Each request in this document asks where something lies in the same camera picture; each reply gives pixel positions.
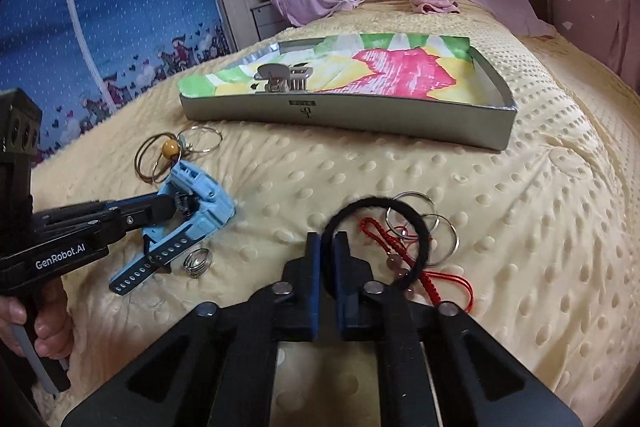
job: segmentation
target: blue curtain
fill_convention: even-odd
[[[42,160],[171,74],[229,52],[217,0],[2,0],[0,87],[44,112]]]

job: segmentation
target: screw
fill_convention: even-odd
[[[364,283],[363,288],[370,295],[379,295],[385,290],[385,285],[378,281],[367,281]]]
[[[447,317],[455,317],[460,313],[460,308],[458,308],[458,305],[453,302],[444,301],[440,306],[438,306],[438,311]]]
[[[196,314],[200,317],[212,317],[218,311],[214,302],[202,302],[196,306]]]
[[[293,291],[293,286],[286,281],[278,281],[271,285],[271,291],[276,295],[289,295]]]

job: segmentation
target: bed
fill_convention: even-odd
[[[208,242],[200,279],[154,275],[129,296],[111,275],[142,246],[129,233],[111,254],[65,277],[76,329],[71,389],[45,404],[50,425],[142,352],[197,303],[243,301],[303,253],[305,234],[365,194],[420,190],[460,233],[442,266],[476,292],[474,318],[591,427],[640,359],[636,247],[640,240],[640,101],[607,68],[560,36],[518,40],[483,8],[410,11],[406,1],[367,2],[276,36],[351,32],[468,36],[507,80],[519,113],[507,150],[364,132],[220,122],[219,150],[195,163],[237,201],[238,213]],[[187,126],[176,82],[212,73],[264,45],[177,75],[46,160],[33,173],[37,209],[152,190],[132,159],[150,134]],[[354,253],[390,282],[385,255],[344,229]],[[445,298],[465,295],[439,286]],[[366,345],[283,345],[272,425],[372,427],[375,361]]]

